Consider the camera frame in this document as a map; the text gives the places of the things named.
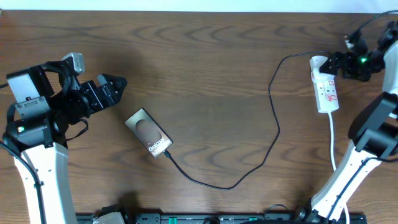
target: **white power strip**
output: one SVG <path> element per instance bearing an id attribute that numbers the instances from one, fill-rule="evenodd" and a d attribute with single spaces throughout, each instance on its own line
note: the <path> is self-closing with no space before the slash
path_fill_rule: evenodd
<path id="1" fill-rule="evenodd" d="M 338 100 L 334 81 L 334 75 L 320 73 L 319 67 L 326 62 L 328 58 L 324 56 L 314 56 L 310 60 L 311 79 L 317 99 L 319 113 L 330 113 L 337 110 Z"/>

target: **white power cord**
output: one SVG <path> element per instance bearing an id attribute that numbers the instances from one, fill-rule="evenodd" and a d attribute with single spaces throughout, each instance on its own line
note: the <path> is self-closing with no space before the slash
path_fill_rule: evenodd
<path id="1" fill-rule="evenodd" d="M 333 171 L 336 170 L 336 162 L 335 162 L 335 131 L 333 127 L 333 118 L 331 117 L 331 112 L 328 112 L 329 122 L 330 122 L 330 162 L 333 168 Z M 349 213 L 347 205 L 344 205 L 344 213 L 346 215 L 346 224 L 349 224 Z"/>

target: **wooden table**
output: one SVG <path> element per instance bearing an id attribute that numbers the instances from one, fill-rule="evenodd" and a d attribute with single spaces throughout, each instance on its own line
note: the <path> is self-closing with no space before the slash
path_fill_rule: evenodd
<path id="1" fill-rule="evenodd" d="M 6 74 L 69 52 L 85 57 L 81 82 L 100 73 L 126 77 L 122 101 L 94 114 L 90 130 L 69 143 L 69 178 L 76 212 L 123 201 L 163 212 L 262 212 L 291 209 L 317 193 L 331 175 L 328 116 L 318 114 L 311 56 L 288 59 L 272 86 L 280 136 L 266 164 L 230 191 L 195 185 L 162 156 L 153 159 L 124 122 L 144 107 L 175 144 L 170 152 L 194 178 L 233 185 L 259 164 L 275 138 L 267 87 L 286 55 L 345 51 L 343 36 L 365 14 L 5 11 L 0 17 L 0 83 Z M 386 16 L 363 30 L 376 46 Z M 58 78 L 49 75 L 55 91 Z M 381 91 L 370 82 L 336 79 L 336 160 L 352 120 Z M 0 129 L 15 100 L 0 90 Z M 74 136 L 83 127 L 70 127 Z M 398 166 L 382 164 L 348 203 L 369 223 L 395 223 Z M 1 223 L 27 223 L 24 188 L 12 157 L 0 151 Z"/>

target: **white background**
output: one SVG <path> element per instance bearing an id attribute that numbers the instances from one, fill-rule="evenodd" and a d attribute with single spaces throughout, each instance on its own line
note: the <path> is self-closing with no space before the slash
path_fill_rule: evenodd
<path id="1" fill-rule="evenodd" d="M 3 10 L 377 13 L 398 9 L 398 0 L 0 0 L 0 8 Z"/>

